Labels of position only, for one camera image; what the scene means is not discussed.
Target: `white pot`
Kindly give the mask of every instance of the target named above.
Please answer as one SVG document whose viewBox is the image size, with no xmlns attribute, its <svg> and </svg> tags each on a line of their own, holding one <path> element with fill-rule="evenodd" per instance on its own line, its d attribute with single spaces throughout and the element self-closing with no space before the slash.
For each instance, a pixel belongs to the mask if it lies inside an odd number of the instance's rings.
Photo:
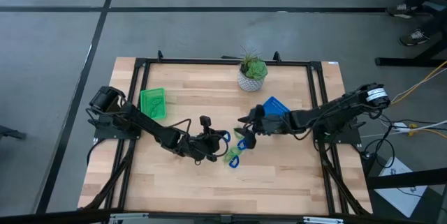
<svg viewBox="0 0 447 224">
<path fill-rule="evenodd" d="M 261 80 L 253 80 L 248 77 L 246 77 L 240 70 L 237 74 L 237 83 L 239 84 L 240 88 L 244 91 L 257 91 L 259 90 L 264 83 L 265 77 Z"/>
</svg>

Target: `potted plant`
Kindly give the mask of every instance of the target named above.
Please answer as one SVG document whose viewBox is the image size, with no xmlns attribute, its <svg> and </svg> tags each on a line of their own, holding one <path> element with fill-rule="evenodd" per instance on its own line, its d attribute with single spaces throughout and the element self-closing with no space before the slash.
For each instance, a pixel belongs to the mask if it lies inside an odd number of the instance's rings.
<svg viewBox="0 0 447 224">
<path fill-rule="evenodd" d="M 257 91 L 264 83 L 268 74 L 267 66 L 255 54 L 246 53 L 237 75 L 237 83 L 244 91 Z"/>
</svg>

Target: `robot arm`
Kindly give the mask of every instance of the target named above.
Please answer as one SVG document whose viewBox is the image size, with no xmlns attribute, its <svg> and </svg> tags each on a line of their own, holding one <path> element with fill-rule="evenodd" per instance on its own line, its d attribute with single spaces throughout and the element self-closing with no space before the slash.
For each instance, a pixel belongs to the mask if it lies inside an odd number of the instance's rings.
<svg viewBox="0 0 447 224">
<path fill-rule="evenodd" d="M 256 146 L 254 134 L 295 135 L 304 133 L 307 129 L 332 134 L 362 113 L 368 113 L 373 119 L 380 117 L 382 110 L 389 104 L 390 99 L 382 84 L 366 84 L 311 110 L 294 110 L 283 115 L 265 115 L 263 106 L 257 105 L 251 109 L 249 116 L 238 119 L 245 123 L 245 126 L 236 131 L 245 136 L 247 147 L 253 149 Z"/>
<path fill-rule="evenodd" d="M 210 128 L 211 119 L 200 117 L 200 124 L 204 132 L 197 136 L 190 136 L 188 132 L 176 127 L 165 127 L 143 114 L 135 105 L 125 100 L 122 91 L 113 87 L 101 87 L 89 103 L 87 109 L 94 114 L 112 117 L 112 125 L 122 131 L 145 130 L 154 136 L 161 147 L 179 156 L 188 156 L 196 162 L 204 158 L 215 162 L 218 156 L 219 140 L 224 138 L 226 130 L 213 130 Z"/>
</svg>

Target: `yellow cable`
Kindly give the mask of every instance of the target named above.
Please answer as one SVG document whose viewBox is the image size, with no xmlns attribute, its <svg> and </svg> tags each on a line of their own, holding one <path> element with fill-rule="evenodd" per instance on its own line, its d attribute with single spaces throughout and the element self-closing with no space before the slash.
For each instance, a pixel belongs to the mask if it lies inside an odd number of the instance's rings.
<svg viewBox="0 0 447 224">
<path fill-rule="evenodd" d="M 445 66 L 447 64 L 447 61 L 444 61 L 440 66 L 435 68 L 430 74 L 428 74 L 427 77 L 425 77 L 422 81 L 420 81 L 415 87 L 413 87 L 411 90 L 409 90 L 407 93 L 405 93 L 401 98 L 397 99 L 396 101 L 392 102 L 391 105 L 397 104 L 402 99 L 406 98 L 411 92 L 413 92 L 416 88 L 421 85 L 421 82 L 424 82 L 425 80 L 429 79 L 435 72 L 437 72 L 442 66 Z"/>
<path fill-rule="evenodd" d="M 431 133 L 436 133 L 437 135 L 447 139 L 447 136 L 445 136 L 444 134 L 440 133 L 439 131 L 430 130 L 430 129 L 422 129 L 422 130 L 427 131 L 427 132 L 431 132 Z"/>
</svg>

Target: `person's foot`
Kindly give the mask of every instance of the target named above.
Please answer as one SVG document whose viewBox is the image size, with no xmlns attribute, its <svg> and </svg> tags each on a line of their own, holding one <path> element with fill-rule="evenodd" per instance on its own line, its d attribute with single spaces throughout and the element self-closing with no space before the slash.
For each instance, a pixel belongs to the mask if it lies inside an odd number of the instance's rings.
<svg viewBox="0 0 447 224">
<path fill-rule="evenodd" d="M 399 42 L 405 46 L 420 45 L 430 40 L 429 37 L 425 36 L 424 32 L 420 29 L 416 29 L 415 32 L 409 34 L 408 36 L 401 36 Z"/>
<path fill-rule="evenodd" d="M 413 16 L 412 12 L 417 9 L 417 7 L 408 7 L 405 3 L 399 4 L 396 7 L 388 7 L 385 12 L 393 17 L 402 17 L 405 19 L 410 19 Z"/>
</svg>

